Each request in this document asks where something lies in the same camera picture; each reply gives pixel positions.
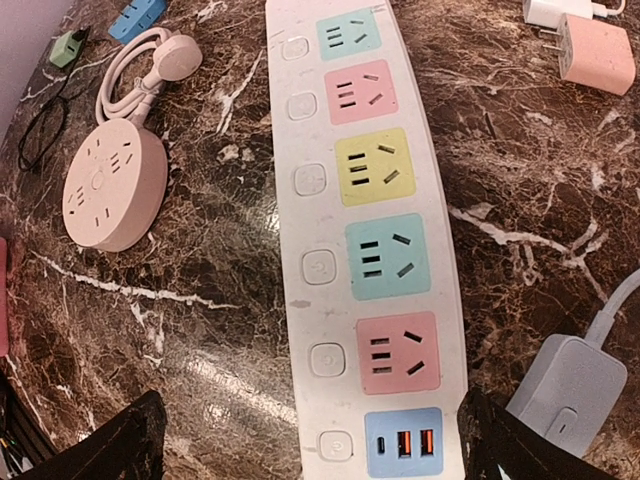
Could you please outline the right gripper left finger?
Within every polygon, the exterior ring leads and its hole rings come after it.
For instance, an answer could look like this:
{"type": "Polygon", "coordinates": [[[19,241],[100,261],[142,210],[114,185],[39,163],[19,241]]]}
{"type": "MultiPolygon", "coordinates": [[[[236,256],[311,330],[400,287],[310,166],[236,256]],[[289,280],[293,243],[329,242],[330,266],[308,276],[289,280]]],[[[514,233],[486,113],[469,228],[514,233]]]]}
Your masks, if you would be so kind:
{"type": "Polygon", "coordinates": [[[161,479],[165,407],[149,390],[78,444],[21,474],[21,479],[161,479]]]}

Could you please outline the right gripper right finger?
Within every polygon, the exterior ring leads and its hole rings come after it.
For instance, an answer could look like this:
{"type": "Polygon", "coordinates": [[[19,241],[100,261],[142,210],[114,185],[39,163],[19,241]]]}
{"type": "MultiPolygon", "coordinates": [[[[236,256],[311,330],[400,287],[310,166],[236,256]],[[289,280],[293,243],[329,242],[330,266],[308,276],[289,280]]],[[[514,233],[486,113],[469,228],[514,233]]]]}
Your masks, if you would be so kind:
{"type": "Polygon", "coordinates": [[[612,477],[545,440],[479,388],[467,392],[457,421],[467,479],[612,477]]]}

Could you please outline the blue power strip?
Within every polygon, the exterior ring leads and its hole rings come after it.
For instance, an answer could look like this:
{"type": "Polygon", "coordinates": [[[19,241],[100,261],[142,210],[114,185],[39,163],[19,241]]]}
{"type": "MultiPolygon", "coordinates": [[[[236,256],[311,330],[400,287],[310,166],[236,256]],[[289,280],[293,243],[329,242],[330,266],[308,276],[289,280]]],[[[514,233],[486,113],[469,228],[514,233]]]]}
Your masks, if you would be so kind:
{"type": "Polygon", "coordinates": [[[576,336],[542,344],[506,410],[538,435],[581,458],[627,381],[622,362],[576,336]]]}

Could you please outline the pink round socket base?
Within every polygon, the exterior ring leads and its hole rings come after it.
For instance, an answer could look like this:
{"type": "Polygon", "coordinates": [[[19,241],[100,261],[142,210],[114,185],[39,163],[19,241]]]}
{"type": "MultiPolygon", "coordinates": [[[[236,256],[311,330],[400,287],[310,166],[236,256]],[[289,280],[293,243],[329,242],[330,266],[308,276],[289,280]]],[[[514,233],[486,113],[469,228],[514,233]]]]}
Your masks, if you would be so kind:
{"type": "Polygon", "coordinates": [[[83,141],[67,172],[62,213],[69,237],[84,248],[129,249],[155,220],[167,181],[159,137],[126,119],[102,123],[83,141]]]}

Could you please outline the white multicolour power strip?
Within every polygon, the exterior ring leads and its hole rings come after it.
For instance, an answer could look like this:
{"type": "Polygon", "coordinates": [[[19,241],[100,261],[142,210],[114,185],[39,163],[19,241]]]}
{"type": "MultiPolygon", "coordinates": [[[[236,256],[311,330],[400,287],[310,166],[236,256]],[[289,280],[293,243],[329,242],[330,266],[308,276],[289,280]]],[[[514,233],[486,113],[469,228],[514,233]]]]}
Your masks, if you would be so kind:
{"type": "Polygon", "coordinates": [[[455,252],[392,6],[270,1],[265,18],[303,475],[461,479],[455,252]]]}

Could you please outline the pink charger plug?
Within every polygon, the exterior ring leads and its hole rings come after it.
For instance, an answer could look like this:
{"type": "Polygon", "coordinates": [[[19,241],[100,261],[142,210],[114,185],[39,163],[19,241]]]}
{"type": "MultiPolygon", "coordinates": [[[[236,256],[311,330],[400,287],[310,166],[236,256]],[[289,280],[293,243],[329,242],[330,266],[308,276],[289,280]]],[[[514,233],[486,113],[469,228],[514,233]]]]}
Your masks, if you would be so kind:
{"type": "Polygon", "coordinates": [[[561,80],[618,96],[630,90],[636,63],[624,28],[563,14],[556,36],[561,80]]]}

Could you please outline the green plug adapter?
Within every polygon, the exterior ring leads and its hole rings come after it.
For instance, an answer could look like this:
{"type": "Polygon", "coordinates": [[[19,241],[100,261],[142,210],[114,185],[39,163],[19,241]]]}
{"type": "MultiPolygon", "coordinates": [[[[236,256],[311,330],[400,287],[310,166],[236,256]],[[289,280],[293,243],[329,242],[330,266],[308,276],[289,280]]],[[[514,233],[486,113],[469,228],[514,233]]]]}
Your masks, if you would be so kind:
{"type": "Polygon", "coordinates": [[[83,52],[91,28],[67,31],[53,44],[49,53],[49,62],[59,69],[74,65],[83,52]]]}

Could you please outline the blue square plug adapter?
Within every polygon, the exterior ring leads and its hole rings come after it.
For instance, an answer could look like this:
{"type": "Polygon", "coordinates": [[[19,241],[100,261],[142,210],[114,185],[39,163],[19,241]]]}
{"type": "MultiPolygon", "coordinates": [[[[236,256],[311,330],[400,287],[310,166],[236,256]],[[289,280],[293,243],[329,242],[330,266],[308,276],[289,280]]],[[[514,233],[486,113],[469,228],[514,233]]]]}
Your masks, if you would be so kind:
{"type": "Polygon", "coordinates": [[[108,33],[125,45],[151,28],[166,9],[165,0],[133,0],[110,26],[108,33]]]}

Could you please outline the white charger with pink cable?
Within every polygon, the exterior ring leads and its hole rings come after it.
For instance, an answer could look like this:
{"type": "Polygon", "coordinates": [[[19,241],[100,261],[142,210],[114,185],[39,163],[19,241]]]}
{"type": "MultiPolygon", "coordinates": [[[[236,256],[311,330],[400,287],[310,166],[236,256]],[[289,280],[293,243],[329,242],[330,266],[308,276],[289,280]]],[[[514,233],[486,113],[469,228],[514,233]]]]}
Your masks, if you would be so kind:
{"type": "Polygon", "coordinates": [[[616,7],[591,0],[523,0],[522,9],[526,24],[556,29],[564,15],[586,19],[613,17],[623,13],[626,4],[626,0],[620,0],[616,7]]]}

